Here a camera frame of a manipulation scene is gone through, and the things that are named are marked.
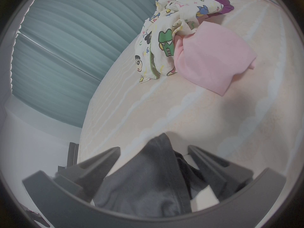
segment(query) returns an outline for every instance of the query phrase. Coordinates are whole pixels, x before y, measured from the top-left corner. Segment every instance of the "green curtain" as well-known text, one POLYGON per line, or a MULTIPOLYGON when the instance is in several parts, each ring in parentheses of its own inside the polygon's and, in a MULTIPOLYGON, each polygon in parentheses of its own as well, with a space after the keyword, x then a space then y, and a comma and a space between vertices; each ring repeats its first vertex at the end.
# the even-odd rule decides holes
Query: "green curtain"
POLYGON ((100 81, 155 9, 155 0, 35 0, 14 46, 13 95, 82 127, 100 81))

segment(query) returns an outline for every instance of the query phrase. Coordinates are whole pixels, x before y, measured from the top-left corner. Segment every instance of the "cartoon print garment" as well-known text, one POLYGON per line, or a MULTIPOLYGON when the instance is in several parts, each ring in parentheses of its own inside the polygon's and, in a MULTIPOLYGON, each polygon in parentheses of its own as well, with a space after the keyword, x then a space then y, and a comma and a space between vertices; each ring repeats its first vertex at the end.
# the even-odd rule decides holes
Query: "cartoon print garment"
POLYGON ((174 36, 196 32, 198 19, 220 11, 223 5, 215 0, 157 0, 157 10, 148 18, 135 44, 136 70, 140 82, 176 73, 174 36))

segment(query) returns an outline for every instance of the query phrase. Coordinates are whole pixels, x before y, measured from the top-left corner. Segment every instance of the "curtain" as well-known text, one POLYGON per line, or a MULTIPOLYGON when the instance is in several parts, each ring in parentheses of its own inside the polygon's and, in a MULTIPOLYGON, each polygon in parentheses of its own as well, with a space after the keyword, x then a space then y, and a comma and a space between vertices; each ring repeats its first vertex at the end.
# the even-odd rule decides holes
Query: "curtain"
POLYGON ((100 81, 155 9, 155 0, 35 0, 14 45, 13 95, 82 127, 100 81))

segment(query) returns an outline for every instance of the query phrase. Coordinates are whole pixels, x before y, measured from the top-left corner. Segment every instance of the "mattress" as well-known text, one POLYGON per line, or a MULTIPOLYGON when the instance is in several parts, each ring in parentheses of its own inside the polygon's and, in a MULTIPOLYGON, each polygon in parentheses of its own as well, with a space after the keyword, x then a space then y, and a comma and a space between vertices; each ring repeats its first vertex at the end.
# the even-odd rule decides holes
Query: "mattress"
POLYGON ((111 174, 148 140, 166 133, 183 155, 191 144, 252 169, 254 177, 267 167, 284 174, 287 183, 271 212, 282 203, 304 161, 303 44, 273 2, 230 2, 233 11, 207 21, 243 37, 258 55, 256 68, 234 76, 223 97, 178 73, 140 84, 135 39, 90 101, 78 162, 119 146, 121 156, 111 174))

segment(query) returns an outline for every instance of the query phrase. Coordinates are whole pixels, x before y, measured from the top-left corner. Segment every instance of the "black fabric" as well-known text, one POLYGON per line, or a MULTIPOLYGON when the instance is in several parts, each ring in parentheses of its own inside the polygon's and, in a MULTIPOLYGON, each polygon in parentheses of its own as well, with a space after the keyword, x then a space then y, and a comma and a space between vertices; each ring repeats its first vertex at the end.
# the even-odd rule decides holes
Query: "black fabric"
POLYGON ((106 177, 93 201, 124 214, 172 217, 192 212, 190 200, 206 186, 200 172, 173 151, 163 133, 106 177))

